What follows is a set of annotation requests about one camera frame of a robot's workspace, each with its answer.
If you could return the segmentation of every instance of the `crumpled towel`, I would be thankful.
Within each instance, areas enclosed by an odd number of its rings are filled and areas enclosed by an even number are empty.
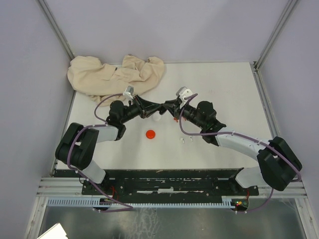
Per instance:
[[[71,61],[67,76],[76,91],[90,96],[96,103],[105,97],[123,93],[127,86],[134,87],[134,94],[140,95],[158,85],[165,70],[164,62],[157,57],[150,57],[147,62],[131,55],[126,55],[122,67],[102,64],[92,56],[77,56]],[[101,106],[108,106],[114,100],[106,100]]]

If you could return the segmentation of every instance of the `red wire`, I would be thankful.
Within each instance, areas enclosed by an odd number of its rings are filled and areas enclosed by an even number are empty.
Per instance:
[[[246,196],[246,200],[249,198],[249,190],[247,189],[247,196]]]
[[[115,191],[115,188],[112,186],[112,198],[114,198],[114,191]]]
[[[114,191],[116,192],[116,200],[118,200],[119,199],[119,194],[118,194],[118,192],[114,189]]]

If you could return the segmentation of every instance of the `red bottle cap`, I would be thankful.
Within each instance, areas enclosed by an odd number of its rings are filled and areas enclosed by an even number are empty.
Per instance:
[[[152,138],[155,138],[155,132],[154,132],[154,130],[148,130],[147,132],[146,132],[146,137],[147,138],[149,138],[149,139],[152,139]]]

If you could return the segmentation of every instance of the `white table surface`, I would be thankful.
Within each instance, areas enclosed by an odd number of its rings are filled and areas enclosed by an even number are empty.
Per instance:
[[[191,102],[196,107],[200,101],[213,102],[217,119],[227,126],[251,136],[270,138],[265,113],[260,101],[249,63],[177,63],[166,64],[166,72],[159,85],[141,95],[142,98],[164,102],[175,99],[176,91],[186,86],[199,95]],[[93,115],[96,103],[86,95],[77,93],[68,124],[101,123]],[[109,107],[98,109],[106,118]],[[252,158],[228,148],[206,143],[200,136],[184,135],[178,123],[166,112],[160,121],[139,117],[127,122],[126,132],[119,141],[96,145],[93,159],[104,169],[217,169],[253,167]],[[183,121],[188,132],[199,128]],[[154,139],[145,133],[152,129]],[[58,162],[57,169],[67,169]]]

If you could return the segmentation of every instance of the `metal floor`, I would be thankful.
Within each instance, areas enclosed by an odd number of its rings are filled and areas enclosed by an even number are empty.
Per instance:
[[[251,208],[263,203],[251,199]],[[69,239],[305,239],[294,200],[275,199],[264,209],[139,208],[97,213],[90,208],[47,207],[40,234],[61,223]]]

